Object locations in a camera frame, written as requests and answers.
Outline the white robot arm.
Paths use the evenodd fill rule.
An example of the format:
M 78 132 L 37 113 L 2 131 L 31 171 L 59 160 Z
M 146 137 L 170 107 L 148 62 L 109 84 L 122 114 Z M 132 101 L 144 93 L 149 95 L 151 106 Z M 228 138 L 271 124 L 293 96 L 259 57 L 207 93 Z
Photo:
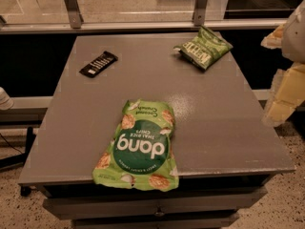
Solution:
M 293 62 L 288 70 L 276 71 L 264 108 L 262 122 L 277 127 L 305 102 L 305 1 L 262 40 L 261 46 L 281 49 L 282 55 Z

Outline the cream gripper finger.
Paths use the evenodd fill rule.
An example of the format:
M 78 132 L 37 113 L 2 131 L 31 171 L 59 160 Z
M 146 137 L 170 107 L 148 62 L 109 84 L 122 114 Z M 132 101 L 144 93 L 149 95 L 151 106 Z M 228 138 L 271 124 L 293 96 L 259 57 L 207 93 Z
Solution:
M 261 46 L 267 49 L 280 49 L 282 47 L 284 24 L 279 25 L 273 32 L 261 41 Z
M 283 124 L 305 101 L 305 65 L 294 63 L 287 71 L 277 70 L 262 122 L 269 127 Z

